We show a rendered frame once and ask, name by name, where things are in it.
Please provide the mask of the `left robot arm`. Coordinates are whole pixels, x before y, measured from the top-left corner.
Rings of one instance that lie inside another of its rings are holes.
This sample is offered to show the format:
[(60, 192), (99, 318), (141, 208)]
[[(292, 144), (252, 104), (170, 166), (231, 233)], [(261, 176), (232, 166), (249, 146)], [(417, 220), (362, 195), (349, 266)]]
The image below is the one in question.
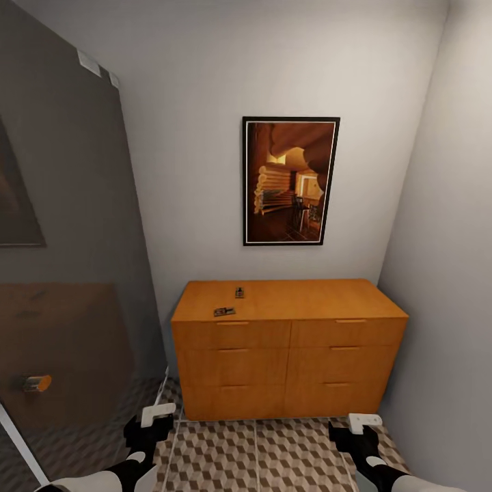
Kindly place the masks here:
[[(124, 427), (127, 458), (117, 465), (80, 478), (61, 478), (42, 485), (34, 492), (152, 492), (157, 468), (152, 464), (156, 443), (168, 438), (173, 429), (174, 403), (145, 407), (141, 422), (136, 415)], [(166, 418), (154, 416), (169, 414)]]

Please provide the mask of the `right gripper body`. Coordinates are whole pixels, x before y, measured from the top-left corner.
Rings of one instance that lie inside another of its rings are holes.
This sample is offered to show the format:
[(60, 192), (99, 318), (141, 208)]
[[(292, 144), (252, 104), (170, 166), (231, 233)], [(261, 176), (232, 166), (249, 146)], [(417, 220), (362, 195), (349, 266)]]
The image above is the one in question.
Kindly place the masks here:
[(358, 444), (366, 444), (374, 451), (378, 451), (377, 434), (374, 430), (369, 428), (363, 428), (363, 434), (356, 435), (352, 434), (349, 428), (334, 428), (335, 432), (335, 442), (338, 452), (348, 452), (353, 457), (354, 448), (358, 446)]

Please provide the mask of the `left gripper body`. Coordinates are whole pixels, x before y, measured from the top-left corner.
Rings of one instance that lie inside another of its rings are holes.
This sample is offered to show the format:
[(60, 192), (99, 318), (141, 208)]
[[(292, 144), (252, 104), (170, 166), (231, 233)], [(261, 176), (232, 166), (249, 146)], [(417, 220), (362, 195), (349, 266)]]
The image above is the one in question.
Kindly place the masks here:
[(169, 418), (159, 418), (154, 420), (152, 426), (141, 428), (141, 422), (134, 422), (128, 425), (126, 434), (126, 447), (132, 448), (132, 445), (142, 437), (148, 437), (153, 440), (156, 448), (156, 443), (165, 441), (169, 433)]

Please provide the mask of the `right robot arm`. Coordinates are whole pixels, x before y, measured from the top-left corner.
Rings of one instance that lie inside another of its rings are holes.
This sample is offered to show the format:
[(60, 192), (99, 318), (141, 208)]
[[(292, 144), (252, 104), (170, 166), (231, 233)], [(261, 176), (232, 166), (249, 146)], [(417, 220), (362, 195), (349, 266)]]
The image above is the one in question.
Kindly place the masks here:
[(378, 414), (350, 413), (348, 428), (329, 424), (330, 441), (336, 442), (338, 452), (351, 454), (356, 464), (356, 481), (359, 492), (467, 492), (421, 480), (413, 475), (390, 467), (378, 451), (377, 434), (369, 426), (381, 426)]

